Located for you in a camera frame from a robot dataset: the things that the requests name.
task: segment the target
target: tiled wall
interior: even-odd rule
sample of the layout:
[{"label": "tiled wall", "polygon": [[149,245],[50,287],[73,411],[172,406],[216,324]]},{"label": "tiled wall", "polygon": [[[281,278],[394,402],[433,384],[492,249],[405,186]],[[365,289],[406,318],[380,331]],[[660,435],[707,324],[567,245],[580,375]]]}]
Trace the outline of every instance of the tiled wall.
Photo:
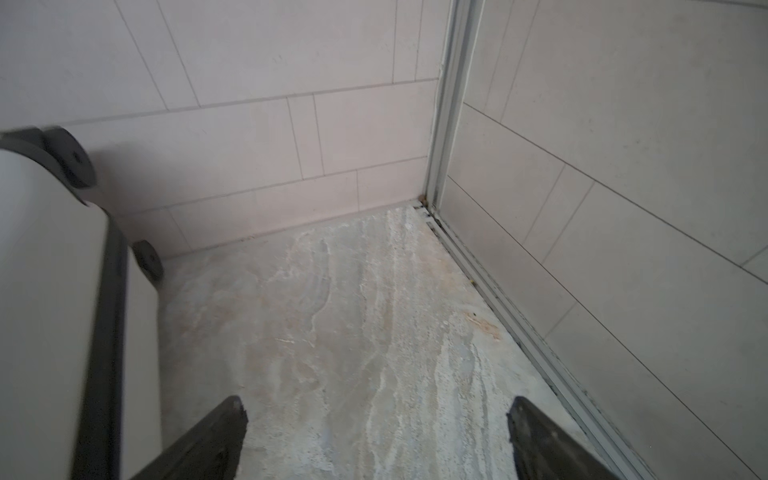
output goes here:
[{"label": "tiled wall", "polygon": [[768,479],[768,11],[485,0],[440,210],[658,478]]},{"label": "tiled wall", "polygon": [[450,0],[0,7],[0,129],[62,124],[163,256],[416,198]]}]

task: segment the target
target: black wheel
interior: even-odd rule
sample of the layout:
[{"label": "black wheel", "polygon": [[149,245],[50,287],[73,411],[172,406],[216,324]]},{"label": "black wheel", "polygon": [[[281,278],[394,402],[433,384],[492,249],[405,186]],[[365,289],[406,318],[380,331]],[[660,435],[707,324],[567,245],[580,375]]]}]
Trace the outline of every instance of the black wheel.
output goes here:
[{"label": "black wheel", "polygon": [[165,269],[163,263],[160,261],[160,256],[157,255],[157,251],[154,249],[151,243],[146,240],[139,240],[132,246],[134,255],[136,256],[136,263],[144,271],[144,275],[153,282],[159,282],[163,279]]},{"label": "black wheel", "polygon": [[45,151],[56,159],[69,184],[88,188],[96,184],[96,170],[80,142],[61,127],[43,131]]}]

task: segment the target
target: metal track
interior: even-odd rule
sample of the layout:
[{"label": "metal track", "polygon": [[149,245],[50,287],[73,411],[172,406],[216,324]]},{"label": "metal track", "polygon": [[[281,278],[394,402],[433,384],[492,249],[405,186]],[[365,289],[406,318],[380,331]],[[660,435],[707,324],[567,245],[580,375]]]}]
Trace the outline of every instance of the metal track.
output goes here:
[{"label": "metal track", "polygon": [[430,204],[435,199],[445,182],[445,169],[453,145],[453,133],[458,120],[458,110],[462,105],[464,83],[469,70],[469,58],[472,53],[472,39],[477,35],[479,10],[482,0],[454,0],[448,30],[447,45],[442,80],[440,81],[435,130],[429,149],[429,171],[425,186],[426,198]]},{"label": "metal track", "polygon": [[557,356],[439,214],[433,215],[425,208],[420,210],[451,257],[474,283],[485,302],[541,373],[576,423],[584,430],[605,465],[617,476],[626,480],[655,479],[650,469],[603,417]]}]

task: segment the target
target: black rubber seal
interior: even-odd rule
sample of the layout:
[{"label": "black rubber seal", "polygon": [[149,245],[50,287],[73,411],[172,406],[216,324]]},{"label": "black rubber seal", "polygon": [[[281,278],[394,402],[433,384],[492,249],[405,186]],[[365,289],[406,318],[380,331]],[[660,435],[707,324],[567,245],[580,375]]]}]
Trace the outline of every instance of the black rubber seal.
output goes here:
[{"label": "black rubber seal", "polygon": [[73,480],[119,480],[128,241],[109,217]]},{"label": "black rubber seal", "polygon": [[56,180],[61,182],[61,184],[64,185],[67,190],[69,190],[69,193],[74,195],[74,197],[77,198],[81,204],[86,205],[74,187],[72,187],[72,185],[69,183],[69,180],[67,180],[67,176],[61,169],[61,165],[42,147],[37,147],[26,139],[22,140],[21,138],[14,138],[8,135],[4,135],[3,137],[0,137],[0,149],[12,151],[34,161],[45,170],[50,172],[51,175],[56,177]]},{"label": "black rubber seal", "polygon": [[243,401],[227,397],[131,480],[232,480],[247,426]]}]

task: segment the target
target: black caster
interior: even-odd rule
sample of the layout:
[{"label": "black caster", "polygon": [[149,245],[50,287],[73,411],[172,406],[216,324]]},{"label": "black caster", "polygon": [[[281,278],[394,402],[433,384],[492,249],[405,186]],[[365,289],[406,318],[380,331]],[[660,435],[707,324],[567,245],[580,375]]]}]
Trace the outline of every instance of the black caster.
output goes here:
[{"label": "black caster", "polygon": [[136,256],[136,263],[139,264],[144,275],[154,283],[162,280],[163,275],[165,274],[165,269],[163,268],[160,257],[157,255],[157,251],[152,244],[146,240],[139,240],[134,243],[131,248]]}]

